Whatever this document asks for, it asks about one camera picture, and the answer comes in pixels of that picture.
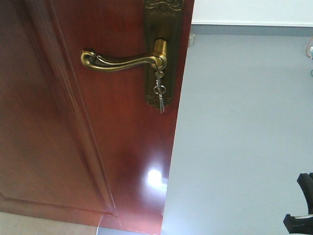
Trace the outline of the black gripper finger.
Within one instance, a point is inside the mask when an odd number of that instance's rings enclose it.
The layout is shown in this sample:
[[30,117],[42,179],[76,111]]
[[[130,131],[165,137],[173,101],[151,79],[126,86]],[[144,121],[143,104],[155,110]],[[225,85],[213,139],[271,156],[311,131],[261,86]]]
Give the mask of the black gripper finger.
[[312,234],[313,215],[291,216],[286,214],[283,223],[290,234]]
[[313,213],[313,173],[300,173],[297,183],[303,191],[308,206],[308,214]]

